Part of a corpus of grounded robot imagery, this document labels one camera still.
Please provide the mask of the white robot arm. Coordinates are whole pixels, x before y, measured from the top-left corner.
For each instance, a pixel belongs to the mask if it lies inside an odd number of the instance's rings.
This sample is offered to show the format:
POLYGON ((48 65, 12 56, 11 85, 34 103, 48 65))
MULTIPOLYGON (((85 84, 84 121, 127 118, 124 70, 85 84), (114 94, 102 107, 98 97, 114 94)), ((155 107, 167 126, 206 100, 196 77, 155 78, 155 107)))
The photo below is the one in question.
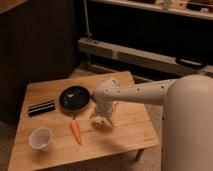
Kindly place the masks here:
POLYGON ((187 75, 131 86, 108 78, 92 96, 95 114, 106 119, 116 101, 161 105, 162 171, 213 171, 213 78, 187 75))

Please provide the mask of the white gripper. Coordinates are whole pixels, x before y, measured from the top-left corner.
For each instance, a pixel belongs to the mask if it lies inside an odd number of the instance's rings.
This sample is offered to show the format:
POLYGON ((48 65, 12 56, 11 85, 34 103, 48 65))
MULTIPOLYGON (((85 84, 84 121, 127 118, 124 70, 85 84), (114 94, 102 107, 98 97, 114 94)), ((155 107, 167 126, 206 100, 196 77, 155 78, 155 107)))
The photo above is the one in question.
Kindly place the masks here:
POLYGON ((98 101, 96 103, 95 112, 98 116, 111 119, 115 107, 116 101, 98 101))

